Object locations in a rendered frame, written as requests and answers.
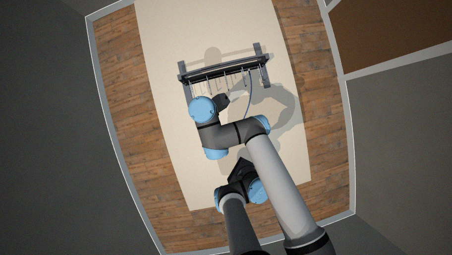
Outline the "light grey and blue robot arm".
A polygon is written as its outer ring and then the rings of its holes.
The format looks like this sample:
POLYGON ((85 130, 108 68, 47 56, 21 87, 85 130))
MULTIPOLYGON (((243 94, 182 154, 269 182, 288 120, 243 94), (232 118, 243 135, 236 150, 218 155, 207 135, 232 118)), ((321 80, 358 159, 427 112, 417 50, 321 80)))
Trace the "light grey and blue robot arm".
POLYGON ((285 236, 287 255, 336 255, 270 141, 271 128, 264 115, 221 125, 216 104, 206 96, 192 99, 188 112, 209 160, 221 159, 228 148, 244 143, 254 164, 241 167, 236 182, 214 191, 216 208, 224 214, 230 255, 270 255, 262 250, 245 211, 246 204, 267 199, 285 236))

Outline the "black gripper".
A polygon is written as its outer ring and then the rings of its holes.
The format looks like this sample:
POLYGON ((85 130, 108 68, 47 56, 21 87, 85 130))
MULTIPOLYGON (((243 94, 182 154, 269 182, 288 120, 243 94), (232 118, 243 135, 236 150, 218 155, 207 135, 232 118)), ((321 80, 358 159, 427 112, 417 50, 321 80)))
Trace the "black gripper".
POLYGON ((225 108, 227 108, 227 106, 230 103, 229 98, 226 96, 225 93, 221 93, 221 94, 217 94, 216 96, 214 96, 212 98, 212 100, 214 101, 214 103, 217 106, 217 113, 219 116, 219 112, 221 112, 222 110, 224 110, 225 108))

